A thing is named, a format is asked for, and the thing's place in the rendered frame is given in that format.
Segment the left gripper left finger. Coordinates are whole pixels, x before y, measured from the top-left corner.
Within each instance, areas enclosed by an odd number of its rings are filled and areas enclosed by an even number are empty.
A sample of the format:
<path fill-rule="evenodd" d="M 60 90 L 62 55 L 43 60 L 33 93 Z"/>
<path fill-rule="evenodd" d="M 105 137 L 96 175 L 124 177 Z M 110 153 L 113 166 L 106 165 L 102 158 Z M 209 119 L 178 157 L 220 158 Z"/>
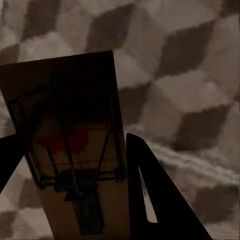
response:
<path fill-rule="evenodd" d="M 0 193 L 24 155 L 17 134 L 0 138 Z"/>

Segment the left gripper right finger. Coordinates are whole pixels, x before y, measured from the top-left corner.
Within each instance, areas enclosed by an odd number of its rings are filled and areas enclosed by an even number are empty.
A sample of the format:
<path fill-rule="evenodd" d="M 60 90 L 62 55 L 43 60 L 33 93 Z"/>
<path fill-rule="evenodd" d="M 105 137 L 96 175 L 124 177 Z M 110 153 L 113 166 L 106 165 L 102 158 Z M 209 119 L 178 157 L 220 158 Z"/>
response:
<path fill-rule="evenodd" d="M 127 133 L 130 240 L 212 240 L 146 142 Z M 139 167 L 158 223 L 147 220 Z"/>

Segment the mousetrap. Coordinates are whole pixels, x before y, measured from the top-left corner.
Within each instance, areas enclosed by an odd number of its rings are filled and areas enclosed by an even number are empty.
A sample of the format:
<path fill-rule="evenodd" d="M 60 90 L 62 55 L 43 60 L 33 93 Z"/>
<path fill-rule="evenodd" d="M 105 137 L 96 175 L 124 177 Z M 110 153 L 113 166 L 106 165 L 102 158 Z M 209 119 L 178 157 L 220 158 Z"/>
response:
<path fill-rule="evenodd" d="M 0 90 L 55 240 L 131 240 L 113 49 L 0 65 Z"/>

